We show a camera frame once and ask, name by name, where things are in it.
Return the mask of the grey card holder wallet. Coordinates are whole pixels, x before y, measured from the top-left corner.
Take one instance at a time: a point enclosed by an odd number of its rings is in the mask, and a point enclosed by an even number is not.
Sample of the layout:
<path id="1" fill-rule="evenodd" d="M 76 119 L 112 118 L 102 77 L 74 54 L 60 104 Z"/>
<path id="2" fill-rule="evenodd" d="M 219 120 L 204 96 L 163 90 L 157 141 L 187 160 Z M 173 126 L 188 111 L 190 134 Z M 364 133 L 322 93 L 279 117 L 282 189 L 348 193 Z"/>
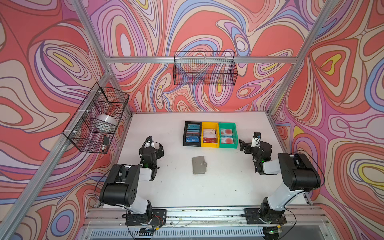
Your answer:
<path id="1" fill-rule="evenodd" d="M 193 157 L 192 165 L 194 175 L 203 175 L 207 172 L 207 163 L 204 156 Z"/>

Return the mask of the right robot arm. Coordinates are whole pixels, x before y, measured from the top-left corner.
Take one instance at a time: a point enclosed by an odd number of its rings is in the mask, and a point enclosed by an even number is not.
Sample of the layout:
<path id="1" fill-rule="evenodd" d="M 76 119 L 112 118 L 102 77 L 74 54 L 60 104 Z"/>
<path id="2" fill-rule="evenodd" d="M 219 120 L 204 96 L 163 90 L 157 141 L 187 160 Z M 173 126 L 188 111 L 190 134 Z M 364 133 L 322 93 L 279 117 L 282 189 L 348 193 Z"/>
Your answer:
<path id="1" fill-rule="evenodd" d="M 246 143 L 239 140 L 240 151 L 252 155 L 257 174 L 265 176 L 280 174 L 283 180 L 272 195 L 263 199 L 256 214 L 246 214 L 247 217 L 259 217 L 264 224 L 283 220 L 287 204 L 297 196 L 322 186 L 320 174 L 305 154 L 278 153 L 278 158 L 273 160 L 272 147 L 263 141 Z"/>

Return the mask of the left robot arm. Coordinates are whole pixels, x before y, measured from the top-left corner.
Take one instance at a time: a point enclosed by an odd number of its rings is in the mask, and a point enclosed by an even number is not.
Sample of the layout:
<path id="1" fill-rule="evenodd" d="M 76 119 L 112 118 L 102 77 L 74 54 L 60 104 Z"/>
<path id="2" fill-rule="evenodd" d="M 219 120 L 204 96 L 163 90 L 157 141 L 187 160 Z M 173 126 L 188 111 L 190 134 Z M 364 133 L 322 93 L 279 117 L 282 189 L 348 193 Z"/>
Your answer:
<path id="1" fill-rule="evenodd" d="M 149 136 L 139 149 L 138 165 L 114 165 L 100 191 L 104 205 L 117 206 L 138 216 L 153 215 L 152 204 L 139 196 L 139 182 L 152 182 L 159 169 L 158 159 L 164 156 L 164 147 Z"/>

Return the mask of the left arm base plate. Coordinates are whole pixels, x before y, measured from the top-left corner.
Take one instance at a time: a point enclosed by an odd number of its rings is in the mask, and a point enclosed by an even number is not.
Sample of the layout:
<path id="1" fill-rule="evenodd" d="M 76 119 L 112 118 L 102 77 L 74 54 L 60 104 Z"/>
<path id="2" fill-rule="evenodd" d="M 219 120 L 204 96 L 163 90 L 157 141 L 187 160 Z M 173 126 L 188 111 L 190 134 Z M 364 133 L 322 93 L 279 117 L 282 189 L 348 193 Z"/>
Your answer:
<path id="1" fill-rule="evenodd" d="M 166 224 L 167 210 L 154 209 L 148 210 L 145 214 L 124 214 L 126 226 L 162 226 Z"/>

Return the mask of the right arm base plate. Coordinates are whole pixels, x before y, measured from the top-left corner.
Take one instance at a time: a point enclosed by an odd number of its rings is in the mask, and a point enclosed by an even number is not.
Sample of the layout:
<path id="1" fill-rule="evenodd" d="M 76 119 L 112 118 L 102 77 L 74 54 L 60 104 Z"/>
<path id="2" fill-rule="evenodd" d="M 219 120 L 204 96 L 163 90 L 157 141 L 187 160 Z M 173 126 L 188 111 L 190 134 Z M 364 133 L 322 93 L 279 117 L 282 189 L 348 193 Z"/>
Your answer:
<path id="1" fill-rule="evenodd" d="M 260 208 L 246 208 L 241 217 L 246 218 L 248 225 L 284 225 L 287 223 L 285 211 L 262 210 Z"/>

